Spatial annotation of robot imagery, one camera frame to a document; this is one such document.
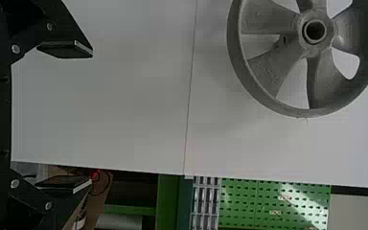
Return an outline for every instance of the metal arm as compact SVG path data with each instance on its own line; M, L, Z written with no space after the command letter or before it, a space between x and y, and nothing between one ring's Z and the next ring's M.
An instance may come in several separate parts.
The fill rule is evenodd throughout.
M56 58L92 58L93 48L71 13L60 0L0 0L0 226L7 221L13 201L35 206L55 199L26 184L10 171L12 134L12 73L11 65L33 48ZM20 187L15 193L13 181ZM26 199L33 193L33 198ZM42 219L46 212L35 210ZM60 228L61 223L46 225L44 229Z

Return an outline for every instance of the black metal frame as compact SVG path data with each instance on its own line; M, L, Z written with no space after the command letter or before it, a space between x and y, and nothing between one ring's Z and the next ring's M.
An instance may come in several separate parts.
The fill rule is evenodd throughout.
M87 193L55 199L10 170L11 65L35 47L56 58L92 58L93 50L61 0L0 0L0 228L11 229L13 217L21 220L27 213L26 217L40 219L30 228L59 229Z

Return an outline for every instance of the impeller center hole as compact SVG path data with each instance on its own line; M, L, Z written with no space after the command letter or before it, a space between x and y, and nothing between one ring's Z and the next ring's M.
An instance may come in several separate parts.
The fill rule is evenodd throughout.
M326 35L327 27L320 20L312 20L304 27L304 37L311 45L321 42Z

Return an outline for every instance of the cable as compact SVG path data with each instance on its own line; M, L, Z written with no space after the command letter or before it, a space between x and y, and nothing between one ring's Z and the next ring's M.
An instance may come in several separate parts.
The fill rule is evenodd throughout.
M111 178L112 176L111 176L110 172L108 172L108 171L103 171L103 172L104 172L104 173L106 173L106 175L107 175L107 184L106 184L105 188L104 188L100 193L92 194L92 191L94 191L94 190L95 190L95 186L94 186L94 184L93 184L93 186L92 186L93 188L92 188L91 192L89 193L91 196L100 196L100 195L102 195L103 193L105 193L105 192L106 192L106 190L107 190L107 189L109 189L109 187L111 186L112 181L110 180L110 178Z

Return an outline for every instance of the screw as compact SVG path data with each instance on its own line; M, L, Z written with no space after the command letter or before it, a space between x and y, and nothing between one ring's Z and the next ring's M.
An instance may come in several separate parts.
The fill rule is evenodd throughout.
M18 55L20 54L20 47L18 45L12 45L11 51Z
M47 30L48 31L52 31L53 30L53 24L52 23L47 23Z
M8 83L9 82L9 77L8 76L5 76L1 79L1 82L2 83Z
M11 188L15 189L15 188L19 187L19 184L20 184L19 180L15 179L11 182Z
M48 211L50 209L52 209L53 207L53 203L52 202L47 202L46 205L44 206L44 208Z
M3 157L6 157L7 155L9 155L9 153L11 153L9 149L1 150L1 156Z

